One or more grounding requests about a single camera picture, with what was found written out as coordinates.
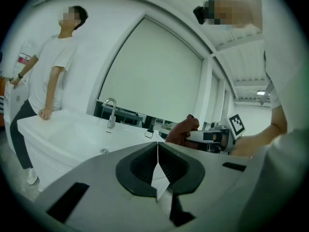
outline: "brown cloth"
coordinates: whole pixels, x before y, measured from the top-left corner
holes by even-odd
[[[196,131],[198,127],[198,119],[189,114],[187,119],[177,124],[170,131],[165,142],[185,146],[187,148],[197,149],[198,143],[188,141],[186,138],[190,136],[190,131]]]

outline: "faucet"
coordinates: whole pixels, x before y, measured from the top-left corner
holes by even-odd
[[[102,115],[103,115],[103,111],[105,106],[107,105],[108,102],[112,101],[113,102],[113,108],[112,108],[112,115],[110,116],[110,119],[108,120],[108,124],[107,127],[112,129],[115,127],[115,123],[116,123],[116,117],[114,116],[115,114],[115,109],[117,107],[117,103],[116,100],[114,98],[108,98],[103,104],[102,104]]]

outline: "dark pants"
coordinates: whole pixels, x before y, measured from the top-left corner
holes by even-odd
[[[18,131],[17,121],[22,118],[36,116],[28,100],[22,105],[20,111],[13,119],[10,132],[17,158],[23,169],[32,168],[32,164],[26,149],[24,136]]]

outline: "ceiling light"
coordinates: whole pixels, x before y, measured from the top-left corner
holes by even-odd
[[[264,95],[265,94],[265,91],[258,91],[257,92],[257,95]]]

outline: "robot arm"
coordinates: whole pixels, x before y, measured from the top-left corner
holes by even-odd
[[[220,121],[220,125],[214,125],[209,130],[191,131],[190,137],[187,140],[199,142],[202,144],[208,144],[207,151],[215,152],[220,151],[221,154],[229,154],[236,142],[244,132],[245,127],[238,114],[229,116]],[[216,140],[213,140],[213,134],[216,134]],[[228,137],[226,148],[220,146],[222,137],[226,135]]]

